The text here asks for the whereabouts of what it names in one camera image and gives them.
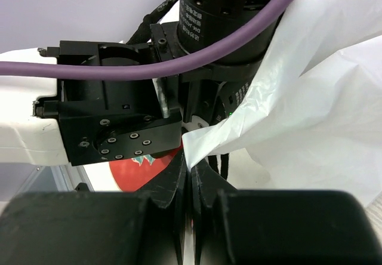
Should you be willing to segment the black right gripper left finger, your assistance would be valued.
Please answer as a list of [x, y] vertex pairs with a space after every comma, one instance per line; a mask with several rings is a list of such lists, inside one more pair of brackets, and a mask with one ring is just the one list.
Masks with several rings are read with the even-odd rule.
[[186, 163], [132, 193], [36, 192], [1, 215], [2, 264], [181, 264]]

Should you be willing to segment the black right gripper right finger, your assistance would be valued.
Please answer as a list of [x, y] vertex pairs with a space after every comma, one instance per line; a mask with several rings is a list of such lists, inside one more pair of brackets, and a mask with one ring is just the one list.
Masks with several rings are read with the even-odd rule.
[[362, 205], [337, 190], [239, 190], [190, 171], [196, 264], [380, 264]]

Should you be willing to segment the white plastic bag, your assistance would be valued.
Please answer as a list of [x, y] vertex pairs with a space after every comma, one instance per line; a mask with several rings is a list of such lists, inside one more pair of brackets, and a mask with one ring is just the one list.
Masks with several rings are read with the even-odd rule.
[[183, 137], [189, 167], [246, 149], [281, 189], [381, 193], [381, 0], [294, 0], [249, 90]]

